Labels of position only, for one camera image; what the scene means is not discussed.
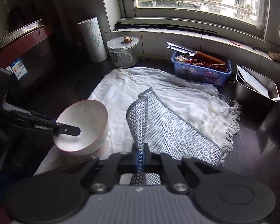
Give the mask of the white ceramic bowl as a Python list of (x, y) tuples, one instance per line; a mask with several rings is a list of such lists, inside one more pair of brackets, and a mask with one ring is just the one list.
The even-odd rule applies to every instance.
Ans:
[(96, 100), (74, 103), (59, 115), (57, 122), (80, 128), (78, 136), (63, 133), (53, 138), (60, 151), (73, 156), (86, 156), (97, 151), (109, 131), (108, 111), (103, 103)]

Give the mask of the silver mesh scrubbing cloth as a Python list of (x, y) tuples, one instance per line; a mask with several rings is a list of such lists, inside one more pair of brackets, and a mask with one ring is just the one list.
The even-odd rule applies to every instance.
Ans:
[(218, 166), (223, 157), (218, 145), (165, 105), (152, 88), (129, 106), (126, 120), (139, 150), (139, 173), (132, 176), (132, 185), (160, 184), (157, 174), (144, 173), (144, 144), (151, 152), (166, 153), (174, 160), (190, 156)]

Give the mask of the red kitchen appliance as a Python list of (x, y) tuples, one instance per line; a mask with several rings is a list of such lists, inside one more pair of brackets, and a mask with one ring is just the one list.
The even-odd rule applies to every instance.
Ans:
[(0, 39), (0, 67), (11, 71), (22, 86), (32, 84), (49, 65), (52, 34), (44, 19), (7, 34)]

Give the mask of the white fringed cloth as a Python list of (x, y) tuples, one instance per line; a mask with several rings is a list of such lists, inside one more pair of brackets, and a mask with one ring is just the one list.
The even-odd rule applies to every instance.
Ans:
[(239, 106), (229, 106), (207, 83), (191, 83), (146, 67), (116, 69), (94, 89), (88, 102), (98, 101), (108, 112), (108, 126), (98, 142), (86, 141), (89, 150), (78, 153), (81, 137), (61, 136), (37, 173), (80, 161), (89, 155), (107, 159), (129, 152), (132, 145), (148, 145), (175, 160), (192, 156), (223, 165), (240, 130)]

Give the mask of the paper towel roll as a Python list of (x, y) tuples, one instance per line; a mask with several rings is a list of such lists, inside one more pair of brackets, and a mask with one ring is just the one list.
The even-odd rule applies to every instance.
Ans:
[(78, 23), (85, 46), (93, 62), (99, 63), (107, 58), (97, 17)]

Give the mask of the glass jar with lid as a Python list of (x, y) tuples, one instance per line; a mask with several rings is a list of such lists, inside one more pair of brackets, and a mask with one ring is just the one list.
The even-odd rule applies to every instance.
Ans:
[(114, 38), (107, 42), (107, 48), (113, 64), (118, 68), (129, 68), (138, 62), (136, 47), (139, 43), (137, 37), (131, 36), (132, 42), (124, 44), (124, 37)]

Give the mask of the blue plastic basket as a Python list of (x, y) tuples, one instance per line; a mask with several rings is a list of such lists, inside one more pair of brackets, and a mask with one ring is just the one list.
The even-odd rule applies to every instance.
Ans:
[(220, 88), (224, 85), (227, 77), (232, 74), (230, 61), (227, 61), (227, 67), (223, 71), (218, 71), (199, 65), (178, 62), (176, 59), (180, 55), (182, 55), (181, 52), (174, 52), (171, 56), (171, 62), (173, 63), (176, 76), (182, 79), (211, 83)]

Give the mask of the ginger piece on lid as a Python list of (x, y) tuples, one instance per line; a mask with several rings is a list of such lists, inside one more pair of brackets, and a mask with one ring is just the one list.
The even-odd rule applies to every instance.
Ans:
[(123, 39), (123, 43), (124, 44), (129, 44), (132, 42), (132, 38), (128, 37), (128, 36), (125, 36), (124, 39)]

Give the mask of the steel peeler tool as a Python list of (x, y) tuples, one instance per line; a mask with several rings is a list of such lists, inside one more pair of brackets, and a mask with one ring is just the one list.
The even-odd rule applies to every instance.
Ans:
[(192, 48), (187, 48), (185, 46), (176, 45), (176, 44), (170, 43), (170, 42), (166, 42), (166, 43), (167, 43), (168, 49), (180, 52), (182, 54), (188, 54), (190, 57), (193, 57), (197, 54), (197, 51)]

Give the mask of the dried red chilies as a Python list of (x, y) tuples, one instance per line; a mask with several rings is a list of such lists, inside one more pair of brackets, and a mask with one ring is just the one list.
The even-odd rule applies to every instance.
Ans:
[(217, 70), (217, 71), (221, 71), (221, 72), (227, 72), (229, 70), (227, 64), (225, 64), (225, 65), (214, 64), (211, 62), (204, 62), (199, 59), (190, 59), (190, 60), (185, 59), (185, 63), (190, 64), (190, 65), (196, 65), (196, 66), (208, 68), (208, 69), (213, 69), (213, 70)]

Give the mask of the stainless steel container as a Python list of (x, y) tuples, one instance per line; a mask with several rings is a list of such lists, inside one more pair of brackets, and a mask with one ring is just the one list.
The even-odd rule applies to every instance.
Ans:
[(265, 119), (276, 106), (274, 98), (278, 96), (277, 85), (273, 80), (245, 66), (237, 65), (233, 99), (241, 105), (246, 117), (256, 121)]

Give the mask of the red rubber band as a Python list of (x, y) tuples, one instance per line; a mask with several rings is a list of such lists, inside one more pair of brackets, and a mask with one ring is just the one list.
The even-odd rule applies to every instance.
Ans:
[(238, 42), (238, 41), (230, 40), (230, 43), (232, 43), (233, 45), (236, 45), (236, 46), (243, 46), (243, 43)]

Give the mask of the brown item on sill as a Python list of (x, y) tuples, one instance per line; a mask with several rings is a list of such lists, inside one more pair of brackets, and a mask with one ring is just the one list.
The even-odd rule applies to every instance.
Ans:
[(269, 55), (269, 57), (270, 57), (273, 61), (275, 61), (275, 62), (277, 62), (277, 63), (280, 63), (280, 54), (275, 53), (275, 52), (272, 52), (272, 51), (269, 51), (267, 54)]

